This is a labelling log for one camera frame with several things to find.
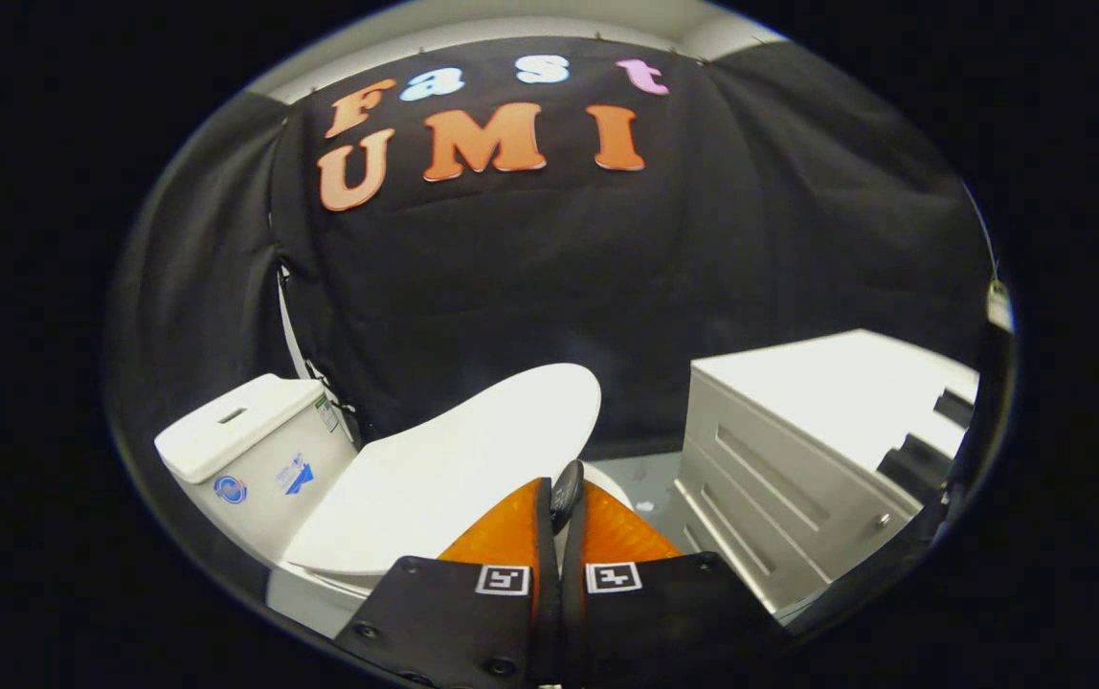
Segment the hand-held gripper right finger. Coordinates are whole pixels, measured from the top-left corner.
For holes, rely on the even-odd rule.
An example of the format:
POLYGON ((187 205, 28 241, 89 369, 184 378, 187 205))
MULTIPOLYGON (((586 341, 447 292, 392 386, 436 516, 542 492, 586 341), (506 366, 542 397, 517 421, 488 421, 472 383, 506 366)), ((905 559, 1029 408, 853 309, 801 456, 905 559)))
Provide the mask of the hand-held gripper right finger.
POLYGON ((791 644, 720 553, 684 553, 596 484, 560 567, 564 688, 736 688, 791 644))

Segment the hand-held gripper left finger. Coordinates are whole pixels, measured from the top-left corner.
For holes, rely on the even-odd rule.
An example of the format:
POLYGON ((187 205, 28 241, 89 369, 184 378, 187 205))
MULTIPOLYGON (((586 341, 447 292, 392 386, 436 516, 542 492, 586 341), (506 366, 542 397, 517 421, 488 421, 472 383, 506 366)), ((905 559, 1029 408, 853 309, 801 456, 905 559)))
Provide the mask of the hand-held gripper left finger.
POLYGON ((335 636, 358 662, 432 688, 541 688, 558 675, 552 484, 529 480, 436 557, 402 555, 335 636))

